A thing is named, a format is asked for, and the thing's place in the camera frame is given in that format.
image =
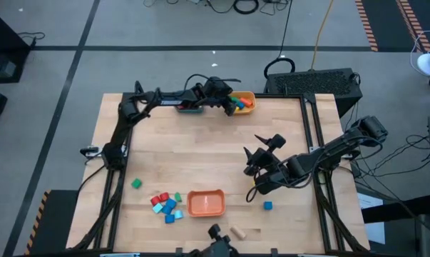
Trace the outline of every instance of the white paper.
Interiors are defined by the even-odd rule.
[[[360,202],[360,208],[369,208],[374,206],[383,205],[383,200],[371,196],[366,196],[361,193],[357,193],[357,198]],[[384,234],[384,222],[365,224],[367,230],[367,238],[370,241],[377,243],[386,243],[386,236]]]

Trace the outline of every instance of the yellow cable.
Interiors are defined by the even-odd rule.
[[[324,28],[324,24],[326,23],[327,17],[329,16],[329,12],[330,12],[330,9],[332,8],[333,3],[334,3],[334,0],[330,0],[330,4],[329,4],[329,8],[327,8],[326,16],[324,16],[324,20],[322,20],[321,27],[319,28],[319,32],[317,33],[316,45],[314,46],[313,61],[312,61],[311,69],[313,69],[314,60],[316,59],[317,45],[319,43],[319,37],[321,36],[322,29]]]

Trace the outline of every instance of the orange plastic tray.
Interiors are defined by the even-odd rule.
[[[220,216],[225,209],[224,192],[220,189],[188,194],[188,213],[192,217]]]
[[[232,93],[230,93],[229,96],[237,97],[238,99],[240,99],[240,97],[243,97],[244,99],[248,99],[248,100],[250,100],[252,102],[252,106],[251,107],[246,107],[245,106],[242,110],[236,111],[234,113],[234,115],[249,114],[256,107],[256,97],[255,97],[255,94],[253,92],[249,92],[249,91],[233,91]]]

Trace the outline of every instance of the colored blocks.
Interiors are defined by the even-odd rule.
[[[173,214],[166,215],[164,218],[164,221],[166,224],[174,223],[175,222],[175,216]]]
[[[156,205],[153,207],[153,211],[154,211],[155,213],[159,213],[162,209],[163,209],[163,206],[162,206],[160,203],[156,204]]]
[[[170,206],[164,206],[162,212],[165,214],[170,214],[172,213],[172,208]]]
[[[132,187],[137,189],[142,185],[142,181],[140,181],[140,179],[136,178],[133,182],[132,182]]]
[[[161,202],[167,201],[169,199],[169,193],[165,192],[159,195],[159,199]]]
[[[265,201],[264,202],[264,209],[267,211],[270,211],[273,209],[273,203],[270,201]]]
[[[159,196],[155,196],[155,197],[153,197],[153,198],[151,199],[151,204],[152,204],[153,206],[155,206],[155,205],[156,205],[156,204],[158,204],[158,203],[160,203]]]
[[[183,217],[183,212],[180,211],[180,210],[176,210],[175,211],[175,218],[179,219],[179,218],[182,218],[182,217]]]
[[[180,195],[180,193],[175,193],[175,200],[177,201],[177,202],[181,202],[181,195]]]
[[[242,110],[245,107],[245,104],[242,102],[237,102],[236,104],[237,104],[238,108],[240,108],[240,110]]]
[[[246,98],[241,97],[241,98],[240,98],[240,101],[241,101],[242,103],[244,103],[244,105],[245,105],[246,107],[251,107],[251,105],[252,105],[252,102],[251,102],[250,100],[246,99]]]
[[[168,199],[166,202],[165,202],[165,205],[166,206],[169,206],[171,209],[174,209],[175,208],[175,206],[177,206],[177,202],[176,201],[174,201],[173,199]]]

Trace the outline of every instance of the wooden table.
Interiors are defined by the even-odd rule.
[[[120,100],[121,94],[103,96],[93,145],[102,146],[111,138]],[[342,134],[333,95],[317,95],[317,106],[324,140],[331,141]],[[311,111],[309,117],[313,126]],[[308,151],[298,99],[257,99],[250,115],[234,117],[227,117],[217,108],[205,108],[204,114],[178,114],[173,107],[153,109],[151,118],[134,128],[114,251],[175,252],[177,247],[183,247],[183,252],[202,250],[211,242],[209,227],[218,223],[221,234],[228,234],[241,253],[269,253],[271,248],[278,248],[279,253],[324,253],[313,186],[300,190],[282,187],[266,196],[258,194],[252,203],[245,200],[252,177],[243,173],[246,157],[242,147],[251,151],[265,147],[254,134],[270,138],[276,133],[287,140],[275,151],[278,158]],[[317,145],[315,134],[313,141]],[[91,161],[83,179],[100,166],[102,160]],[[143,182],[139,189],[130,185],[135,178]],[[67,247],[78,243],[98,217],[105,181],[106,172],[101,172],[84,186]],[[352,175],[336,170],[333,184],[341,219],[368,248]],[[189,217],[189,191],[219,188],[226,197],[224,215]],[[151,210],[152,196],[165,191],[171,197],[179,192],[183,199],[177,209],[183,210],[185,218],[172,224],[165,224],[164,215]],[[273,201],[272,211],[263,210],[264,201]],[[244,241],[232,234],[232,225],[247,234]],[[330,218],[328,226],[333,228]],[[102,246],[106,246],[110,221],[105,227]],[[333,233],[330,238],[336,249]]]

